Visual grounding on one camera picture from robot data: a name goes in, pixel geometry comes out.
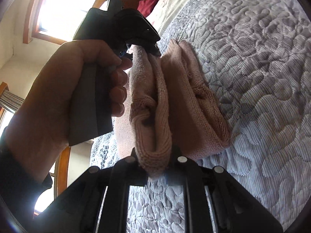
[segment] gray tool handle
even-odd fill
[[[96,63],[83,65],[70,105],[69,146],[113,130],[111,120],[110,72],[113,67]]]

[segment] wooden window frame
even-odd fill
[[[93,8],[100,8],[106,0],[95,0]],[[51,37],[40,31],[40,9],[45,0],[30,0],[26,12],[23,43],[28,44],[32,41],[32,38],[38,38],[54,44],[61,45],[65,43],[65,40]]]
[[[55,162],[54,173],[50,173],[54,177],[54,200],[67,188],[68,166],[71,147],[66,147]],[[40,213],[34,211],[34,217]]]
[[[5,82],[2,82],[0,84],[0,95],[2,95],[4,90],[9,90],[9,88]],[[5,112],[5,109],[0,107],[0,124],[1,124],[2,118],[4,116],[4,112]]]

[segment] black mount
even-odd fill
[[[224,168],[200,167],[173,147],[165,172],[168,185],[182,185],[185,233],[278,233],[280,223]],[[129,187],[147,184],[147,173],[132,155],[113,167],[91,166],[34,219],[31,233],[125,233]],[[102,201],[102,214],[98,219]]]

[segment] silver bolt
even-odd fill
[[[214,171],[216,173],[223,173],[224,169],[221,166],[215,166]]]
[[[89,173],[96,173],[98,172],[99,168],[97,166],[91,166],[89,168]]]
[[[178,158],[177,158],[177,160],[178,160],[178,162],[180,162],[180,163],[185,163],[185,162],[187,162],[187,158],[185,157],[185,156],[179,156]]]
[[[136,161],[136,159],[133,156],[128,156],[128,157],[125,158],[125,161],[127,163],[133,163],[133,162]]]

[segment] quilted bedspread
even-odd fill
[[[231,129],[231,146],[199,160],[223,166],[282,224],[311,195],[311,26],[297,0],[190,0],[158,45],[192,44]],[[118,160],[114,133],[91,164]],[[131,187],[128,232],[184,232],[181,187]]]

